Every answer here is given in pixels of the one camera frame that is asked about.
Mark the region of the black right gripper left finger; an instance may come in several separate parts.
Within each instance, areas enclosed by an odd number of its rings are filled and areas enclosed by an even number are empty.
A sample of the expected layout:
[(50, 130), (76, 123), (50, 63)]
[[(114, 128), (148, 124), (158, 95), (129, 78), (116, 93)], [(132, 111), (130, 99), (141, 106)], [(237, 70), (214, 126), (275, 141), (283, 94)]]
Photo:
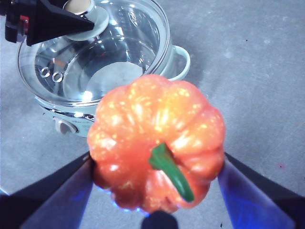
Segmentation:
[(89, 153), (13, 193), (0, 192), (2, 229), (78, 229), (92, 191)]

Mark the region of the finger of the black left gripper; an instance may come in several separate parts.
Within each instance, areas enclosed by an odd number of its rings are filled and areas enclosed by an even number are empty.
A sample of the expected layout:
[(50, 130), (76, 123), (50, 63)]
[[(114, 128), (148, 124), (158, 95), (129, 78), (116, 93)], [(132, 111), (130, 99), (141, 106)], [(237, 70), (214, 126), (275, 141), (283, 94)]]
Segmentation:
[(36, 0), (25, 13), (28, 18), (26, 43), (28, 46), (64, 35), (90, 31), (94, 22), (81, 17), (66, 7), (71, 0)]

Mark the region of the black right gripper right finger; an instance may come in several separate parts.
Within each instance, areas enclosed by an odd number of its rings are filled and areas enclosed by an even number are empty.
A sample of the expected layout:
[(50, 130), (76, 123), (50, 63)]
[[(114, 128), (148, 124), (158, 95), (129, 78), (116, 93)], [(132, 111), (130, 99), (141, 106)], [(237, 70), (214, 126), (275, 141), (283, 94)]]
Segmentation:
[(218, 175), (235, 229), (303, 229), (305, 198), (243, 164), (230, 154)]

